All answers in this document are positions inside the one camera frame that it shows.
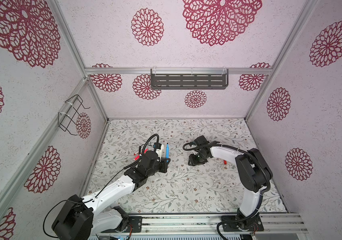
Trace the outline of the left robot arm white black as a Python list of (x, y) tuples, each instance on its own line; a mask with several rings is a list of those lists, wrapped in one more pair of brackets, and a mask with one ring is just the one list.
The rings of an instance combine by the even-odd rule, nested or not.
[(113, 177), (101, 190), (79, 197), (73, 195), (60, 201), (62, 208), (52, 224), (52, 234), (48, 237), (58, 240), (86, 240), (105, 231), (133, 231), (129, 224), (129, 214), (115, 203), (147, 183), (156, 173), (166, 173), (170, 158), (163, 157), (164, 145), (159, 135), (150, 136), (145, 145), (155, 139), (155, 143), (145, 150), (139, 148), (139, 157), (122, 169), (120, 178)]

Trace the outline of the blue pen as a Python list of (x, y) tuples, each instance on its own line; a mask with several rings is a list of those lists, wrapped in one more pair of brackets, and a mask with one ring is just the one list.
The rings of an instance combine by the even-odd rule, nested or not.
[(166, 153), (165, 153), (165, 157), (168, 159), (169, 158), (169, 144), (166, 144)]

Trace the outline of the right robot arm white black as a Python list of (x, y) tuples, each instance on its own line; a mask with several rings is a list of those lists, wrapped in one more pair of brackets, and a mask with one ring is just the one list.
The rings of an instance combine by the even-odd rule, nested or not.
[(251, 231), (252, 234), (258, 230), (262, 231), (264, 228), (260, 209), (264, 194), (271, 189), (273, 173), (261, 152), (256, 148), (245, 151), (218, 141), (209, 142), (204, 136), (184, 144), (183, 150), (196, 152), (189, 156), (190, 166), (202, 165), (207, 163), (208, 159), (216, 158), (235, 164), (237, 167), (240, 181), (245, 188), (242, 203), (235, 216), (222, 217), (217, 223), (216, 230), (219, 236), (223, 240), (227, 239), (222, 234), (221, 228)]

